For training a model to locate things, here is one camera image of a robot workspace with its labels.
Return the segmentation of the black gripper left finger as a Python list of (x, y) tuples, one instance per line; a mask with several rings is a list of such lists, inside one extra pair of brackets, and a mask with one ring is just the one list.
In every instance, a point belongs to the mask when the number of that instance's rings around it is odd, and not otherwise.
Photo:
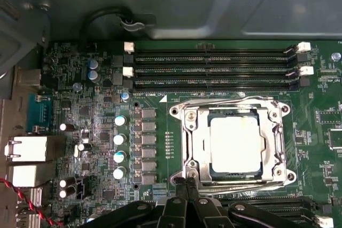
[(135, 201), (97, 220), (98, 227), (185, 227), (187, 189), (185, 178), (176, 178), (176, 194), (160, 205)]

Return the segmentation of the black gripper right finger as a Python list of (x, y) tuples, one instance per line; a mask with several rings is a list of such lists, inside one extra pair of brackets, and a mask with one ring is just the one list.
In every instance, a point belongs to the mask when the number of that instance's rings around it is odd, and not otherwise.
[(229, 210), (218, 207), (209, 198), (199, 196), (196, 180), (186, 179), (188, 199), (204, 227), (300, 227), (299, 224), (248, 203), (234, 203)]

